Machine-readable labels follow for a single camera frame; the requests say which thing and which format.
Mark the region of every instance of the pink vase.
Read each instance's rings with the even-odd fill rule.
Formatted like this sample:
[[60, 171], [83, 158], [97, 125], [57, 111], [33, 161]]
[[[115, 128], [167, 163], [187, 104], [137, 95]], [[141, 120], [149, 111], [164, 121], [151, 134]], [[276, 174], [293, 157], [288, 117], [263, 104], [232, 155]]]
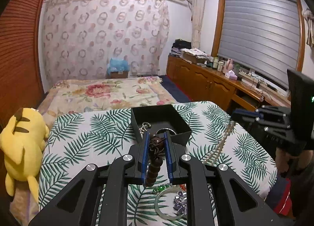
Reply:
[[233, 69], [233, 59], [228, 59], [225, 62], [224, 69], [223, 69], [222, 72], [225, 74], [225, 73], [229, 72], [232, 69]]

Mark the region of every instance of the black box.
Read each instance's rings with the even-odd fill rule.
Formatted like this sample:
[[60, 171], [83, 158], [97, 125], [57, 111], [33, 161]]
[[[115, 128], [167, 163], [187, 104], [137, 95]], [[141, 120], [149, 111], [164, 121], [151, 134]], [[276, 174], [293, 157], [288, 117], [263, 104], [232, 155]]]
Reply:
[[170, 104], [132, 107], [131, 124], [138, 143], [142, 142], [139, 128], [142, 127], [143, 122], [149, 122], [152, 125], [152, 127], [148, 129], [149, 133], [152, 134], [162, 128], [173, 129], [176, 132], [176, 135], [171, 135], [172, 142], [183, 146], [186, 145], [192, 134], [189, 125], [186, 124], [179, 113]]

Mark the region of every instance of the tissue box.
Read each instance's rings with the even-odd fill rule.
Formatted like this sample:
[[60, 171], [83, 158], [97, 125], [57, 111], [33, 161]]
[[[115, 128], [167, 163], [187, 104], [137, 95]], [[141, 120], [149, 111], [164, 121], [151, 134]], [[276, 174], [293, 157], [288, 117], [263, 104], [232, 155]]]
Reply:
[[231, 80], [237, 80], [237, 76], [235, 74], [231, 75], [229, 72], [225, 73], [225, 77]]

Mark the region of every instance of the window blind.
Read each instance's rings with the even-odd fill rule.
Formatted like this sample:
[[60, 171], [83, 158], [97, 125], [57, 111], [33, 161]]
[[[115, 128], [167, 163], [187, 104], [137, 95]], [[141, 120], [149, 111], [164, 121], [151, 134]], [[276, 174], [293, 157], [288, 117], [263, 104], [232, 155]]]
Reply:
[[296, 0], [225, 0], [218, 55], [288, 87], [287, 68], [296, 68], [299, 33]]

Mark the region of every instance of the cardboard box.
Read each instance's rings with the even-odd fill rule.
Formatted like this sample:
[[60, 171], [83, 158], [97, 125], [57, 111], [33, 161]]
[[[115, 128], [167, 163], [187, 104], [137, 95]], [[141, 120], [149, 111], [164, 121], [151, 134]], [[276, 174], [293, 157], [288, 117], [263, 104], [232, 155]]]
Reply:
[[123, 71], [122, 73], [116, 71], [116, 72], [111, 72], [108, 75], [109, 79], [126, 79], [128, 78], [129, 71]]
[[183, 58], [191, 61], [192, 63], [204, 63], [205, 59], [198, 59], [196, 56], [189, 54], [187, 52], [183, 52]]

